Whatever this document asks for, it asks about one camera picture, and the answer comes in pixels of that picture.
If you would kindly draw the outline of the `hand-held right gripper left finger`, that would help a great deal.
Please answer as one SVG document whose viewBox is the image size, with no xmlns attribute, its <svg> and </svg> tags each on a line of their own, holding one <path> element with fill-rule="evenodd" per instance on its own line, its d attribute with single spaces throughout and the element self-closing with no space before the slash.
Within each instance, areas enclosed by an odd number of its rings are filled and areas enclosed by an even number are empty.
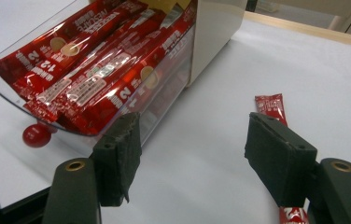
<svg viewBox="0 0 351 224">
<path fill-rule="evenodd" d="M 142 155 L 140 115 L 118 117 L 88 158 L 56 168 L 42 224 L 102 224 L 103 206 L 129 201 Z"/>
</svg>

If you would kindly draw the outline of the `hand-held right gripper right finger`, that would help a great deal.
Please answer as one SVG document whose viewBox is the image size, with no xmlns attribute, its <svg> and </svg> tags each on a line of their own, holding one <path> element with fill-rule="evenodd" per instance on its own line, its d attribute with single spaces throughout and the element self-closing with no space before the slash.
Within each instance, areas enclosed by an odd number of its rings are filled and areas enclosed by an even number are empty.
<svg viewBox="0 0 351 224">
<path fill-rule="evenodd" d="M 316 161 L 317 149 L 272 117 L 249 114 L 245 157 L 275 203 L 309 203 L 310 224 L 351 224 L 351 162 Z"/>
</svg>

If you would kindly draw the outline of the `red drink sachet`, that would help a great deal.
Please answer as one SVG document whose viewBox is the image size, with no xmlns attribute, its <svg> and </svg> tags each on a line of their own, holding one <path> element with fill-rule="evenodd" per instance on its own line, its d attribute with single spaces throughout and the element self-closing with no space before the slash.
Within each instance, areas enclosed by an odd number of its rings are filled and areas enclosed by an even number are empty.
<svg viewBox="0 0 351 224">
<path fill-rule="evenodd" d="M 283 95 L 281 93 L 274 95 L 259 95 L 255 97 L 258 112 L 279 120 L 284 125 L 288 125 Z M 302 207 L 285 207 L 279 208 L 280 224 L 310 224 L 308 216 Z"/>
</svg>

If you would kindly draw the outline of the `clear plastic drawer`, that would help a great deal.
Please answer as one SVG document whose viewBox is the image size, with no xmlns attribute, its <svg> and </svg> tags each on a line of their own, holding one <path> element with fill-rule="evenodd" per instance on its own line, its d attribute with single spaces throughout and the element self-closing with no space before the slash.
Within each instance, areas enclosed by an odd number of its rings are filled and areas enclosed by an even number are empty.
<svg viewBox="0 0 351 224">
<path fill-rule="evenodd" d="M 55 15 L 51 21 L 47 21 L 38 26 L 29 35 L 1 52 L 0 58 L 24 46 L 74 13 L 75 12 L 67 8 L 63 9 L 60 13 Z M 24 103 L 22 98 L 0 78 L 0 95 L 15 105 L 19 110 L 36 120 L 35 124 L 27 127 L 23 131 L 22 140 L 24 144 L 28 147 L 43 147 L 50 141 L 52 135 L 58 131 L 71 133 L 75 138 L 82 139 L 92 144 L 98 141 L 118 117 L 133 112 L 137 112 L 140 115 L 140 137 L 142 139 L 147 138 L 163 113 L 166 112 L 169 105 L 189 82 L 196 17 L 197 8 L 195 22 L 188 31 L 175 43 L 169 53 L 149 71 L 148 76 L 141 82 L 139 87 L 129 95 L 129 98 L 122 104 L 122 107 L 114 117 L 96 134 L 83 134 L 68 131 L 57 123 L 46 123 L 30 115 L 21 108 Z"/>
</svg>

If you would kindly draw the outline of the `pile of red packets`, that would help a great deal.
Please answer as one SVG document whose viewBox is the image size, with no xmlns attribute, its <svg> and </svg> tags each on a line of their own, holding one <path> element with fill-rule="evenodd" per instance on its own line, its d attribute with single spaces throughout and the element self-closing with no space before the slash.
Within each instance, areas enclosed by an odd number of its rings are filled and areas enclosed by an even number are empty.
<svg viewBox="0 0 351 224">
<path fill-rule="evenodd" d="M 96 134 L 195 22 L 198 0 L 92 0 L 0 58 L 22 110 Z"/>
</svg>

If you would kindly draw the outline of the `wooden table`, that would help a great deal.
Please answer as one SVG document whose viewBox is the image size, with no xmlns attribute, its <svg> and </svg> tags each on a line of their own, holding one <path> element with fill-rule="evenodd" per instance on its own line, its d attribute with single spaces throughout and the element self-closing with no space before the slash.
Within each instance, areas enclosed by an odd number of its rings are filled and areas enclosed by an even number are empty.
<svg viewBox="0 0 351 224">
<path fill-rule="evenodd" d="M 325 38 L 328 40 L 333 40 L 336 42 L 344 43 L 351 46 L 351 35 L 345 34 L 337 31 L 332 31 L 329 29 L 324 29 L 320 27 L 315 27 L 312 25 L 307 25 L 303 23 L 298 23 L 295 21 L 282 20 L 266 15 L 261 15 L 254 12 L 246 12 L 244 14 L 244 19 L 249 21 L 254 21 L 257 23 L 273 26 L 276 28 L 281 28 L 285 30 L 290 30 L 297 33 L 302 33 L 306 35 L 312 35 L 316 37 Z"/>
</svg>

